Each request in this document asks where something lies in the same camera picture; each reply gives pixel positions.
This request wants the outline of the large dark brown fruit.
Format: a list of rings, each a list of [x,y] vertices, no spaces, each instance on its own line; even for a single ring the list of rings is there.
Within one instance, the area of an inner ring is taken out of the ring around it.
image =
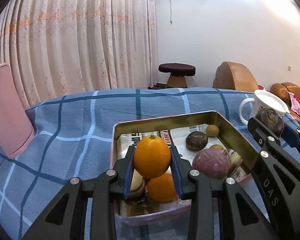
[[[279,113],[277,113],[277,111],[275,111],[274,109],[269,107],[262,108],[256,114],[256,118],[260,122],[262,122],[270,131],[272,131],[277,137],[279,137],[282,134],[285,127],[285,123],[281,115],[279,115]]]

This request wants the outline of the cut sweet potato piece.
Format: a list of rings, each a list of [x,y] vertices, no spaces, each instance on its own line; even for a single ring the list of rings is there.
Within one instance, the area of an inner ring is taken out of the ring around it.
[[[228,175],[232,175],[243,162],[242,157],[236,151],[230,151],[229,154],[229,171]]]

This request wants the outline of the round purple fruit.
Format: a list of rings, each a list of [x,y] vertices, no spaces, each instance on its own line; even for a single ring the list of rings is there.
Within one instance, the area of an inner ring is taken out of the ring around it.
[[[193,159],[192,167],[209,178],[222,180],[229,172],[229,157],[226,150],[203,149]]]

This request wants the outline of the small yellow-brown fruit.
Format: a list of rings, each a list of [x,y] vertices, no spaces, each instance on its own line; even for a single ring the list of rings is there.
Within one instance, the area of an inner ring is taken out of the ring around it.
[[[208,137],[217,137],[219,135],[219,128],[216,125],[207,126],[205,133]]]

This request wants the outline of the orange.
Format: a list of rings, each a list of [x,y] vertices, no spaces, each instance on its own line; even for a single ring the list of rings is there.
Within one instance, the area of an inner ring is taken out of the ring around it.
[[[150,198],[161,203],[170,202],[178,196],[170,173],[151,179],[147,184],[147,191]]]
[[[210,149],[214,149],[214,150],[224,150],[224,147],[219,145],[219,144],[214,144],[212,146],[210,146]]]

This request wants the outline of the small dark fruit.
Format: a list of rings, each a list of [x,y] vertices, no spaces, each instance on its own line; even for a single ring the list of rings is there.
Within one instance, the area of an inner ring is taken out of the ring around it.
[[[206,147],[208,136],[201,131],[191,132],[186,137],[185,143],[188,150],[198,152]]]

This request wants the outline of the small oval orange kumquat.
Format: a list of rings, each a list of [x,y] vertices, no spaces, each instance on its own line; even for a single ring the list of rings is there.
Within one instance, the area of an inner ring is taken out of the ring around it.
[[[171,163],[171,153],[166,142],[157,135],[148,135],[137,144],[133,164],[136,171],[147,179],[163,175]]]

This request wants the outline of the white printed mug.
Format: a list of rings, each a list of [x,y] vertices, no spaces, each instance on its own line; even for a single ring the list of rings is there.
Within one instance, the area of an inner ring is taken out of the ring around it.
[[[239,106],[239,118],[245,126],[248,125],[248,120],[243,118],[242,110],[247,103],[253,104],[253,107],[250,112],[250,118],[255,117],[258,111],[260,111],[263,108],[272,108],[281,116],[284,116],[285,114],[290,114],[288,106],[279,97],[266,90],[257,89],[254,91],[253,98],[244,99]]]

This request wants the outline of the brown leather sofa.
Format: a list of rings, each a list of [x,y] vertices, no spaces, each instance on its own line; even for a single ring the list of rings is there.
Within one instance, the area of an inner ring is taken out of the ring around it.
[[[291,116],[300,125],[300,86],[290,82],[275,83],[270,92],[286,103]]]

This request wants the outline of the pink metal tin box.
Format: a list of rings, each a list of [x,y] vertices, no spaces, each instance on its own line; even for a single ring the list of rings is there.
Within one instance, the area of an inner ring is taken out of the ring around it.
[[[255,162],[257,150],[224,116],[217,111],[165,116],[159,118],[119,122],[113,128],[110,164],[125,157],[129,146],[136,144],[147,135],[157,135],[171,149],[171,164],[168,172],[173,174],[178,197],[170,202],[159,203],[147,196],[147,187],[139,189],[140,201],[135,199],[118,200],[115,203],[115,216],[129,226],[141,226],[176,218],[189,213],[191,207],[190,190],[195,186],[188,180],[192,162],[196,156],[186,148],[186,137],[195,131],[205,132],[207,126],[216,125],[219,133],[209,138],[207,147],[220,145],[229,150],[230,155],[240,155],[241,175],[236,176],[240,185],[251,179],[250,170]]]

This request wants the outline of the blue plaid tablecloth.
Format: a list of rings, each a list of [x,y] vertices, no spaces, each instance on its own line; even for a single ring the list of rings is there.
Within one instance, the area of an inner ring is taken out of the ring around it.
[[[21,239],[62,186],[95,178],[110,167],[115,124],[168,115],[218,111],[249,141],[239,105],[251,92],[213,88],[115,89],[62,96],[26,111],[34,138],[15,159],[0,146],[0,228]]]

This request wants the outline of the dark round stool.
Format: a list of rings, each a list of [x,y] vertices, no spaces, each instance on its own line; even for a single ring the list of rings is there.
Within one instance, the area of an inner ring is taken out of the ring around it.
[[[158,71],[170,74],[165,88],[187,88],[186,77],[196,74],[195,66],[184,63],[163,63],[159,65]]]

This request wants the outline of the pink cylindrical appliance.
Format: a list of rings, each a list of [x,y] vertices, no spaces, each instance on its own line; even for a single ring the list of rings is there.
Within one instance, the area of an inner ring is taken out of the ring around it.
[[[25,113],[11,68],[0,64],[0,146],[6,157],[14,159],[22,154],[34,137],[34,127]]]

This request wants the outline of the floral pink curtain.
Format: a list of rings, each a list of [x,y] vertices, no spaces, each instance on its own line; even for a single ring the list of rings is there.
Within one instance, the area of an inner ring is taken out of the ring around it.
[[[24,108],[63,95],[157,83],[154,0],[8,0],[0,64]]]

